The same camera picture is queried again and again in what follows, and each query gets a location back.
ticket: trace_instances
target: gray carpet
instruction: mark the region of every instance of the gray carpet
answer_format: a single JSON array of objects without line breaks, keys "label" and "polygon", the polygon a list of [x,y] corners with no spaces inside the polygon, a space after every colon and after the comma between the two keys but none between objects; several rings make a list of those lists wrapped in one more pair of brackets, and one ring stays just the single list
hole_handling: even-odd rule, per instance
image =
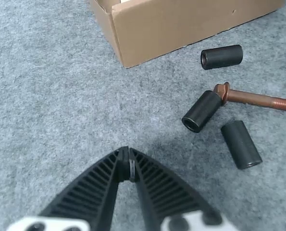
[{"label": "gray carpet", "polygon": [[[205,71],[202,49],[241,44],[241,65]],[[286,112],[229,103],[199,134],[181,117],[215,84],[286,98],[286,5],[124,69],[84,0],[0,0],[0,231],[128,145],[162,162],[241,231],[286,231]],[[238,170],[220,127],[245,122],[264,160]],[[112,231],[144,230],[123,183]]]}]

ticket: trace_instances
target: rusty bolt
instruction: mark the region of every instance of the rusty bolt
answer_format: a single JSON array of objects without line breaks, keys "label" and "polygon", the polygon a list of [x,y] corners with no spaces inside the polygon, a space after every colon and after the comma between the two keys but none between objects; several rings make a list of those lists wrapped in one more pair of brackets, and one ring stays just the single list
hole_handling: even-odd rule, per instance
[{"label": "rusty bolt", "polygon": [[248,103],[256,106],[270,107],[286,111],[286,99],[238,90],[231,90],[228,82],[226,82],[225,84],[217,84],[213,91],[216,92],[222,98],[223,105],[227,101],[230,101],[236,103]]}]

